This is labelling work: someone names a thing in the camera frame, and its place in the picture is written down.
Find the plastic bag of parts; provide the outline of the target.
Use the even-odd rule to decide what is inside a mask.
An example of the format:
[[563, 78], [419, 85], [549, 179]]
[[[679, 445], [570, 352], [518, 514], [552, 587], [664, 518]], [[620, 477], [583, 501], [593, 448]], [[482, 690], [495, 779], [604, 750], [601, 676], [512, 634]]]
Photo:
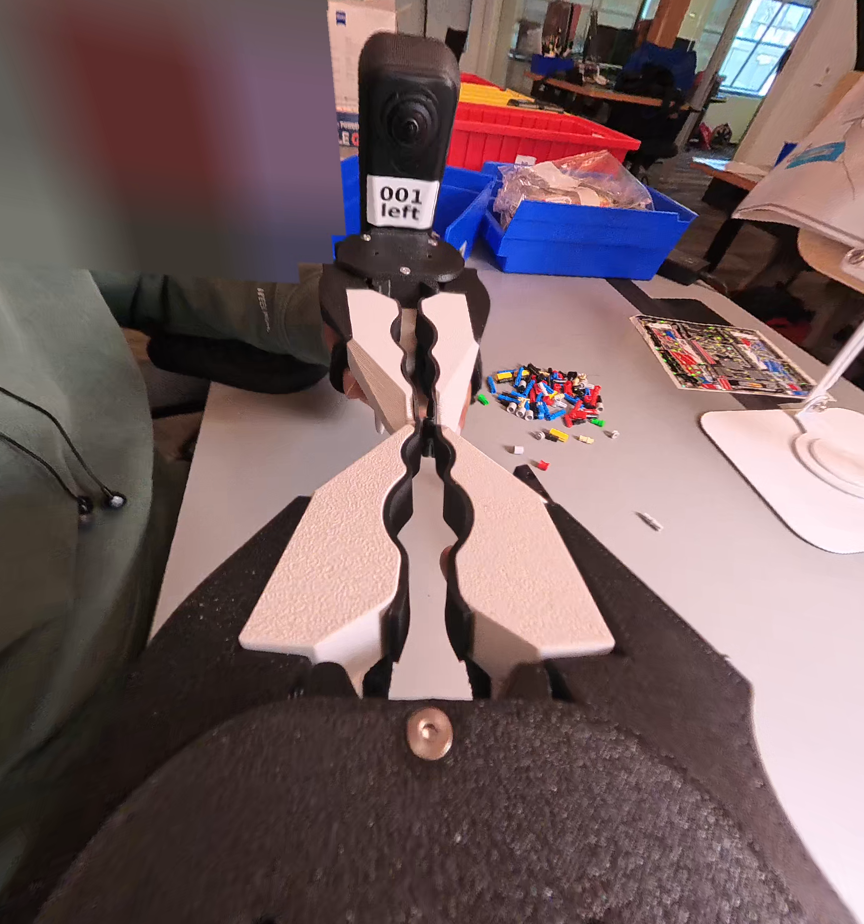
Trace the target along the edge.
[[654, 211], [647, 188], [610, 151], [575, 154], [535, 165], [499, 168], [495, 213], [506, 220], [521, 202]]

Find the colourful sticker sheet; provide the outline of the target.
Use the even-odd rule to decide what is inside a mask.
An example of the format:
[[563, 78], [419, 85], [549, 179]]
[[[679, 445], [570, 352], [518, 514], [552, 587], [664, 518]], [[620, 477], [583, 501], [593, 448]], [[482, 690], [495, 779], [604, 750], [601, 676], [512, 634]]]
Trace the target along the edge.
[[680, 389], [793, 400], [816, 386], [754, 330], [648, 315], [631, 322]]

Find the black wired earphones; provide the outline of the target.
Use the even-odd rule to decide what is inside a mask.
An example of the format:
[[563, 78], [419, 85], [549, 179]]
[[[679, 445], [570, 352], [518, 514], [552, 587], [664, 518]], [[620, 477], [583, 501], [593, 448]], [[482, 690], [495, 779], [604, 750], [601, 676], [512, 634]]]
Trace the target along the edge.
[[[99, 491], [101, 496], [101, 507], [103, 509], [108, 511], [119, 511], [128, 504], [129, 500], [123, 492], [111, 489], [102, 481], [102, 479], [96, 475], [96, 473], [87, 463], [85, 457], [79, 451], [77, 445], [75, 445], [73, 442], [64, 425], [51, 411], [43, 408], [39, 404], [36, 404], [33, 400], [24, 398], [1, 385], [0, 395], [11, 399], [12, 401], [22, 405], [28, 410], [33, 410], [37, 414], [45, 417], [45, 419], [50, 422], [50, 424], [61, 437], [62, 441], [67, 446], [75, 461], [78, 463], [79, 468], [87, 476], [87, 479], [90, 479], [93, 485]], [[10, 447], [10, 449], [14, 450], [16, 453], [28, 458], [33, 462], [33, 464], [39, 468], [42, 468], [49, 475], [49, 477], [56, 482], [60, 491], [62, 491], [73, 502], [75, 502], [80, 526], [87, 526], [92, 523], [96, 503], [90, 495], [79, 492], [77, 489], [71, 488], [61, 473], [57, 470], [57, 468], [53, 466], [49, 461], [47, 461], [44, 456], [39, 455], [29, 446], [23, 445], [19, 440], [1, 430], [0, 443]]]

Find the yellow storage bin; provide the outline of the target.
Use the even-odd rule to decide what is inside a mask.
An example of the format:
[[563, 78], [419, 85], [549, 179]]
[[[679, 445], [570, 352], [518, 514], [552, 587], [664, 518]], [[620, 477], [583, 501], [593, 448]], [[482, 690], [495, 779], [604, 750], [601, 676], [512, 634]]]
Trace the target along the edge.
[[490, 83], [461, 80], [461, 103], [508, 107], [517, 105], [518, 101], [528, 104], [532, 102], [532, 99], [515, 90], [506, 90]]

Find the person's left forearm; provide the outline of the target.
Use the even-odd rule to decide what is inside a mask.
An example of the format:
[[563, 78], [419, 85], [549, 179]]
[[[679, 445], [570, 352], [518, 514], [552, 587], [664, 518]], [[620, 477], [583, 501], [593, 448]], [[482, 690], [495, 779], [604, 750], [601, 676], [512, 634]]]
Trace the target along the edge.
[[295, 283], [91, 271], [120, 326], [144, 334], [229, 340], [327, 366], [318, 287], [322, 266], [301, 263]]

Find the white cardboard box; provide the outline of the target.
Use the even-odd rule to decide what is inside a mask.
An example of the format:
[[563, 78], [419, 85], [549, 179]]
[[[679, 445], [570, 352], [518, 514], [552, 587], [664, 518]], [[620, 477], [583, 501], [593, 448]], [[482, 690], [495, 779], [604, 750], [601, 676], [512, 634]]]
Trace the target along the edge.
[[327, 25], [335, 93], [338, 142], [356, 151], [359, 145], [358, 70], [368, 39], [397, 30], [394, 1], [330, 1]]

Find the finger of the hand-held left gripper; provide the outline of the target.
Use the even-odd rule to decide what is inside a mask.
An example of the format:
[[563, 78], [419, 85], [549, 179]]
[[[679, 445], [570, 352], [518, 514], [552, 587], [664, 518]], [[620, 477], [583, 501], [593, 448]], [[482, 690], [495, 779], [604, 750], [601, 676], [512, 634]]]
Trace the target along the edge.
[[389, 434], [413, 432], [418, 311], [369, 288], [348, 289], [346, 296], [348, 368], [374, 411], [375, 424]]
[[446, 292], [429, 295], [418, 311], [417, 362], [427, 417], [449, 433], [461, 433], [479, 358], [468, 297]]

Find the person's green sweatshirt torso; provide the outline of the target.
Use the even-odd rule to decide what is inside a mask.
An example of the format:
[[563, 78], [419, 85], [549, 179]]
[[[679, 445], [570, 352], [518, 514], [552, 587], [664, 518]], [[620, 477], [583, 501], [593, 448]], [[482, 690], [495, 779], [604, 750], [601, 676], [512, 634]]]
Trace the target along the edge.
[[49, 421], [0, 395], [0, 430], [92, 497], [75, 502], [0, 443], [0, 877], [20, 864], [65, 726], [130, 654], [152, 605], [154, 447], [142, 376], [88, 271], [0, 261], [0, 385], [51, 411], [128, 504], [101, 496]]

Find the white booklet stand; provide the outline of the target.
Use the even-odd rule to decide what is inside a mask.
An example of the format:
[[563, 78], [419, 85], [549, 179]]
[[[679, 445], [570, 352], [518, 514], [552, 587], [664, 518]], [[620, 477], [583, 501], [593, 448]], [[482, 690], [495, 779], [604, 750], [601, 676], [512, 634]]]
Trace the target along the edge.
[[[864, 283], [864, 249], [840, 268]], [[864, 349], [864, 320], [796, 410], [711, 411], [700, 426], [796, 535], [827, 552], [864, 552], [864, 414], [829, 405]]]

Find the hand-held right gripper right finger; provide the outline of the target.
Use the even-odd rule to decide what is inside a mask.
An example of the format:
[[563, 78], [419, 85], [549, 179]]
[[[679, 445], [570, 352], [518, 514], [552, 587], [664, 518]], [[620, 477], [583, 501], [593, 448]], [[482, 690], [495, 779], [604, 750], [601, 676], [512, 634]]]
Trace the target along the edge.
[[444, 426], [439, 477], [456, 539], [446, 626], [459, 660], [504, 683], [521, 664], [610, 653], [614, 637], [546, 502]]

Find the red storage bin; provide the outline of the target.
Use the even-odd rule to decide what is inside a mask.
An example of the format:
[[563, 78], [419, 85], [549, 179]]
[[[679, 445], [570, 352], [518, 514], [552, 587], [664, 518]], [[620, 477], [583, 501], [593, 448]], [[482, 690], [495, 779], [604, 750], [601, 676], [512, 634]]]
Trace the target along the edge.
[[[462, 79], [490, 83], [470, 73], [462, 73]], [[508, 107], [459, 102], [447, 164], [480, 171], [485, 163], [537, 164], [600, 150], [623, 163], [640, 146], [626, 134], [540, 108], [535, 100]]]

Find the person's left hand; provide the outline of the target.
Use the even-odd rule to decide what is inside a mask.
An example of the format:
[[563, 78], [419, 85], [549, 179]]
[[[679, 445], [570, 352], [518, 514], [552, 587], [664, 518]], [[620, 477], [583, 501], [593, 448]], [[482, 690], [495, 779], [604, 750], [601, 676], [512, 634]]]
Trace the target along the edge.
[[[345, 395], [347, 399], [358, 400], [366, 404], [367, 406], [370, 406], [370, 407], [372, 406], [368, 396], [363, 391], [359, 382], [354, 377], [350, 369], [346, 369], [343, 372], [342, 382], [343, 382], [342, 394]], [[472, 388], [469, 387], [467, 395], [465, 397], [464, 405], [461, 409], [460, 422], [458, 423], [456, 433], [462, 433], [463, 429], [466, 426], [466, 421], [467, 421], [469, 410], [474, 403], [474, 395], [475, 393], [473, 392]], [[426, 417], [426, 412], [427, 412], [426, 404], [423, 401], [421, 401], [419, 405], [417, 406], [417, 409], [413, 411], [413, 417], [415, 421], [424, 420]]]

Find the blue storage bin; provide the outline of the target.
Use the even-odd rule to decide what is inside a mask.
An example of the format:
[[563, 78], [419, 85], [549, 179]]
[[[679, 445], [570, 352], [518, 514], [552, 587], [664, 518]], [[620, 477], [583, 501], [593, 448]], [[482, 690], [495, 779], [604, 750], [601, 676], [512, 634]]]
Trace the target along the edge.
[[677, 247], [697, 215], [646, 187], [654, 211], [521, 202], [511, 219], [495, 213], [499, 168], [485, 163], [495, 179], [483, 223], [483, 237], [501, 271], [516, 274], [649, 280]]
[[[341, 160], [345, 231], [333, 236], [334, 244], [343, 237], [360, 233], [360, 187], [358, 156]], [[433, 223], [438, 237], [468, 259], [479, 235], [491, 198], [495, 179], [481, 172], [446, 167]]]

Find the pile of colourful lego pieces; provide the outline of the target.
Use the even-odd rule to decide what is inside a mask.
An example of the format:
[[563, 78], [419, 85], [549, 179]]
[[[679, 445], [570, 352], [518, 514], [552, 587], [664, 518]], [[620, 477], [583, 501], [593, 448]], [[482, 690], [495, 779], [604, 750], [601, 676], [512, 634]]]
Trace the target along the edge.
[[528, 363], [492, 372], [483, 382], [489, 400], [515, 418], [542, 424], [546, 432], [596, 427], [589, 422], [593, 417], [606, 421], [602, 387], [584, 372]]

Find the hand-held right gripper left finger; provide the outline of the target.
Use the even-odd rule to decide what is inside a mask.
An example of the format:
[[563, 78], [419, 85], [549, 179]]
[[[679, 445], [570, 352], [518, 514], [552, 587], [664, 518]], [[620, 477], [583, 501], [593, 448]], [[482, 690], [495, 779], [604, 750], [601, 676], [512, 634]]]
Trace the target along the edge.
[[241, 646], [339, 664], [354, 683], [371, 671], [388, 674], [410, 627], [409, 559], [399, 535], [413, 515], [413, 477], [408, 424], [316, 490]]

